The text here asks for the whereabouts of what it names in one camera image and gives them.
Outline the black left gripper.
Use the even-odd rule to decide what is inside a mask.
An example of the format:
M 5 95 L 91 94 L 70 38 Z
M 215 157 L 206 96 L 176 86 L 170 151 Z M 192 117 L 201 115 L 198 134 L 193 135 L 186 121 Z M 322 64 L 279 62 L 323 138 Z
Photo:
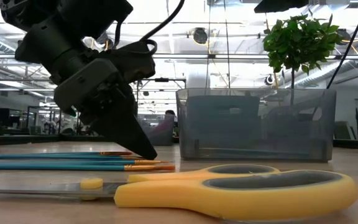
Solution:
M 54 100 L 62 111 L 80 112 L 84 124 L 145 159 L 157 157 L 137 121 L 136 102 L 129 86 L 137 80 L 133 63 L 106 58 L 72 61 L 63 64 L 57 73 Z

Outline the teal plastic bin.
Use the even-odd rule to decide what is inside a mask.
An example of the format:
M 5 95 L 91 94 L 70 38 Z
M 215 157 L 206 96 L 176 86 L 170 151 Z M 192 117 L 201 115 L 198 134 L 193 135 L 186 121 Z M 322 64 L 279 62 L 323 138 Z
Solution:
M 247 147 L 261 136 L 259 102 L 256 96 L 192 96 L 187 101 L 186 130 L 199 147 Z

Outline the green potted plant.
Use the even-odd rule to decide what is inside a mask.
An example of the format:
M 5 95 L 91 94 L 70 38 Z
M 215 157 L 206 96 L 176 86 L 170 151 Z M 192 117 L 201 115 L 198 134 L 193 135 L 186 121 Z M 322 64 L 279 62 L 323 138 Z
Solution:
M 301 70 L 308 74 L 314 68 L 321 68 L 320 64 L 342 41 L 338 28 L 331 19 L 326 21 L 305 14 L 278 19 L 271 28 L 264 30 L 263 43 L 269 67 L 273 73 L 290 71 L 291 105 L 295 99 L 295 73 Z

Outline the grey translucent plastic bin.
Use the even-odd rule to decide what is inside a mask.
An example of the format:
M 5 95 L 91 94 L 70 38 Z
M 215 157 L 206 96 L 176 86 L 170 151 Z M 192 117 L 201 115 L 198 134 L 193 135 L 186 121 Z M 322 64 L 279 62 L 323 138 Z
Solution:
M 174 115 L 138 114 L 137 120 L 153 146 L 173 144 Z
M 256 96 L 261 136 L 243 148 L 199 147 L 187 125 L 187 101 L 199 95 Z M 200 160 L 302 160 L 332 158 L 336 91 L 332 89 L 186 88 L 176 92 L 179 143 L 184 159 Z

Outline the yellow handled scissors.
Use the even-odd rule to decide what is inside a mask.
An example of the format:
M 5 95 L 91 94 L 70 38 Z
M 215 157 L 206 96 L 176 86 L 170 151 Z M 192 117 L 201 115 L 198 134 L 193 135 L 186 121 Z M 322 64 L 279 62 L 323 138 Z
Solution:
M 113 198 L 121 208 L 180 208 L 230 220 L 291 220 L 347 209 L 358 199 L 348 175 L 228 164 L 187 172 L 131 174 L 125 182 L 88 179 L 42 187 L 0 187 L 0 194 Z

